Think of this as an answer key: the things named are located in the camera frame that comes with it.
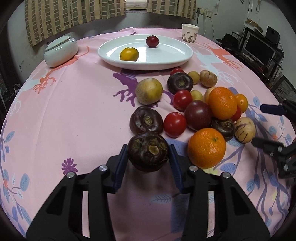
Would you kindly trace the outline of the yellow green tomato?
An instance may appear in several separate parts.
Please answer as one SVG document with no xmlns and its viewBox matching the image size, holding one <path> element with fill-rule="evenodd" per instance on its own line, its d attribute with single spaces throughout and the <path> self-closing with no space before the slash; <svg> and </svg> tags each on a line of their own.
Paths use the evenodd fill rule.
<svg viewBox="0 0 296 241">
<path fill-rule="evenodd" d="M 122 61 L 137 61 L 138 58 L 139 52 L 133 47 L 124 48 L 119 55 L 119 59 Z"/>
</svg>

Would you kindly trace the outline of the striped pepino melon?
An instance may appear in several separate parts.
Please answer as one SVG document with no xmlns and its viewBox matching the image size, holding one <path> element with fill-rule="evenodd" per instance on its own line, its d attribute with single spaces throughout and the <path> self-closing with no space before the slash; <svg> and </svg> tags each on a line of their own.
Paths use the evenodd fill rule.
<svg viewBox="0 0 296 241">
<path fill-rule="evenodd" d="M 251 142 L 255 135 L 256 127 L 252 119 L 242 117 L 234 123 L 234 136 L 239 142 L 243 144 Z"/>
</svg>

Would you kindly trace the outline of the black monitor screen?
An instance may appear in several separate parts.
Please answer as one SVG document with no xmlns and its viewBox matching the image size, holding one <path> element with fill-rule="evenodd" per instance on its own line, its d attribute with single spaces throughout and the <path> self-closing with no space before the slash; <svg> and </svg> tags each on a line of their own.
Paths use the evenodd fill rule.
<svg viewBox="0 0 296 241">
<path fill-rule="evenodd" d="M 264 65 L 267 65 L 275 54 L 275 50 L 272 47 L 252 34 L 248 36 L 244 50 Z"/>
</svg>

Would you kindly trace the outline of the black tv stand shelf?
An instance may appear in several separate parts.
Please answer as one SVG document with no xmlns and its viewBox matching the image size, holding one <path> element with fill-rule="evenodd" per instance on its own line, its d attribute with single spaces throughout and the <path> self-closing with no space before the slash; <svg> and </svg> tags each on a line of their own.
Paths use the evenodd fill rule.
<svg viewBox="0 0 296 241">
<path fill-rule="evenodd" d="M 216 43 L 252 70 L 279 101 L 295 101 L 295 87 L 282 73 L 285 54 L 276 30 L 268 27 L 264 37 L 257 28 L 245 26 L 241 33 L 226 33 Z"/>
</svg>

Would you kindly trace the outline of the dark red plum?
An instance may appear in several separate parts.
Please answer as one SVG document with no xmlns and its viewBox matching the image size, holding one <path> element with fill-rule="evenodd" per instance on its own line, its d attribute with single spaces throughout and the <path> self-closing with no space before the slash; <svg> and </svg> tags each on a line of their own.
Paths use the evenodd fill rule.
<svg viewBox="0 0 296 241">
<path fill-rule="evenodd" d="M 155 48 L 158 46 L 159 44 L 159 39 L 157 36 L 154 36 L 154 35 L 150 35 L 146 38 L 146 44 L 148 47 L 150 48 Z"/>
</svg>

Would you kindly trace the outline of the wall power socket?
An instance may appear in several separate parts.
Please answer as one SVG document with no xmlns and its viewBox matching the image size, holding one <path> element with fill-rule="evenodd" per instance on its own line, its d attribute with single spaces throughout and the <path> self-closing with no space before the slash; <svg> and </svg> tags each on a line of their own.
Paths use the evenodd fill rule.
<svg viewBox="0 0 296 241">
<path fill-rule="evenodd" d="M 197 14 L 207 18 L 212 18 L 213 12 L 210 9 L 198 8 Z"/>
</svg>

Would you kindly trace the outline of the checkered curtain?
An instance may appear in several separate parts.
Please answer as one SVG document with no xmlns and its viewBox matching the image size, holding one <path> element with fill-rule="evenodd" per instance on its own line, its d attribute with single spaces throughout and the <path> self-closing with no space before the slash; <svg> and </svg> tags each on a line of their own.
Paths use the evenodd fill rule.
<svg viewBox="0 0 296 241">
<path fill-rule="evenodd" d="M 196 0 L 148 0 L 145 10 L 153 14 L 194 19 L 196 2 Z"/>
<path fill-rule="evenodd" d="M 25 24 L 31 47 L 77 25 L 126 14 L 126 1 L 25 1 Z"/>
</svg>

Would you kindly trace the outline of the white lidded ceramic jar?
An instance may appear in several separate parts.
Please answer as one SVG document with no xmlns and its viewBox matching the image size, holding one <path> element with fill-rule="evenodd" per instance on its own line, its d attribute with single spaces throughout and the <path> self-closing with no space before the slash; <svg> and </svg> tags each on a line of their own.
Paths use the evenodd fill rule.
<svg viewBox="0 0 296 241">
<path fill-rule="evenodd" d="M 78 52 L 76 40 L 67 35 L 55 39 L 45 49 L 44 61 L 50 68 L 64 64 Z"/>
</svg>

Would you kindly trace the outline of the orange yellow tomato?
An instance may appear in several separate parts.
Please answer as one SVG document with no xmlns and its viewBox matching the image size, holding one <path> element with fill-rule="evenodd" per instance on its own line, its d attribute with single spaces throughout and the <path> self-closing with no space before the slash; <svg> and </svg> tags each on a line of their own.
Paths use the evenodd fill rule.
<svg viewBox="0 0 296 241">
<path fill-rule="evenodd" d="M 236 102 L 242 113 L 245 113 L 248 109 L 248 100 L 243 94 L 235 95 Z"/>
</svg>

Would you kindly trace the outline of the red cherry tomato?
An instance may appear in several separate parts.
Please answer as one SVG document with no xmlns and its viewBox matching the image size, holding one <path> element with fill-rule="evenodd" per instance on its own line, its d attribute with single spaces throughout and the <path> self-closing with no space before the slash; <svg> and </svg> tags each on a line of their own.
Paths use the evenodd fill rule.
<svg viewBox="0 0 296 241">
<path fill-rule="evenodd" d="M 184 73 L 184 70 L 181 68 L 174 68 L 171 72 L 170 72 L 170 76 L 176 74 L 176 73 Z"/>
<path fill-rule="evenodd" d="M 238 119 L 240 119 L 241 114 L 242 114 L 242 112 L 241 112 L 240 107 L 237 107 L 236 113 L 234 114 L 234 116 L 231 117 L 232 122 L 235 123 Z"/>
<path fill-rule="evenodd" d="M 182 114 L 172 112 L 165 117 L 164 131 L 168 136 L 177 138 L 185 131 L 186 128 L 187 122 Z"/>
<path fill-rule="evenodd" d="M 192 101 L 193 97 L 188 90 L 179 90 L 173 97 L 173 106 L 175 109 L 184 112 Z"/>
</svg>

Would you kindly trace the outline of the patterned paper cup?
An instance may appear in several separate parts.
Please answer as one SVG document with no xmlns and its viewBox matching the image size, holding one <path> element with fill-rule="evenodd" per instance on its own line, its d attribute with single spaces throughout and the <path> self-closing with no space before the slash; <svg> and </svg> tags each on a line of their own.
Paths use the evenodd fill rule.
<svg viewBox="0 0 296 241">
<path fill-rule="evenodd" d="M 200 27 L 192 24 L 182 23 L 182 41 L 193 44 L 196 41 Z"/>
</svg>

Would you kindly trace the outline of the large dark plum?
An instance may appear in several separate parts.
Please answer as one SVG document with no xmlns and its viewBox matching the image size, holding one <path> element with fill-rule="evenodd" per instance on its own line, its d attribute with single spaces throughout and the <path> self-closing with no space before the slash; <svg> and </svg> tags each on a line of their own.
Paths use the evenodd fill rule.
<svg viewBox="0 0 296 241">
<path fill-rule="evenodd" d="M 208 104 L 201 100 L 195 100 L 187 106 L 184 116 L 187 127 L 191 130 L 198 131 L 210 126 L 212 111 Z"/>
</svg>

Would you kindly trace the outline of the pale yellow round fruit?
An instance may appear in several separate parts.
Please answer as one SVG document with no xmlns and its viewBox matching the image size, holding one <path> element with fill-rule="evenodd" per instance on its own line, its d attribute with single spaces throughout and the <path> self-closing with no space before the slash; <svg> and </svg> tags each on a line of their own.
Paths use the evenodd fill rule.
<svg viewBox="0 0 296 241">
<path fill-rule="evenodd" d="M 204 94 L 204 99 L 203 99 L 203 101 L 204 101 L 205 103 L 208 103 L 209 95 L 210 95 L 210 93 L 212 92 L 212 90 L 214 90 L 214 89 L 215 89 L 215 87 L 210 87 L 210 88 L 208 88 L 208 89 L 206 90 L 206 92 L 205 92 L 205 94 Z"/>
</svg>

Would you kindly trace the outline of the yellow green round fruit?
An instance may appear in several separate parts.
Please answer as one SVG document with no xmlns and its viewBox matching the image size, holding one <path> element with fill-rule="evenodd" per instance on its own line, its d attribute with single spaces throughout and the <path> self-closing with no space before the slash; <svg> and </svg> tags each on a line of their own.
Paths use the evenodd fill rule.
<svg viewBox="0 0 296 241">
<path fill-rule="evenodd" d="M 163 86 L 156 78 L 145 78 L 137 84 L 135 95 L 139 103 L 150 105 L 158 102 L 163 94 Z"/>
</svg>

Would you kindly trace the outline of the large orange mandarin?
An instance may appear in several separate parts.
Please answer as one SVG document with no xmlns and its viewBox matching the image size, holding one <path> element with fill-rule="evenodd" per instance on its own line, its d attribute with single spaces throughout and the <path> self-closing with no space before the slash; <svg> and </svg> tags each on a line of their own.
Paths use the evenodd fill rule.
<svg viewBox="0 0 296 241">
<path fill-rule="evenodd" d="M 210 92 L 208 106 L 219 120 L 230 119 L 237 111 L 235 95 L 225 87 L 216 87 Z"/>
</svg>

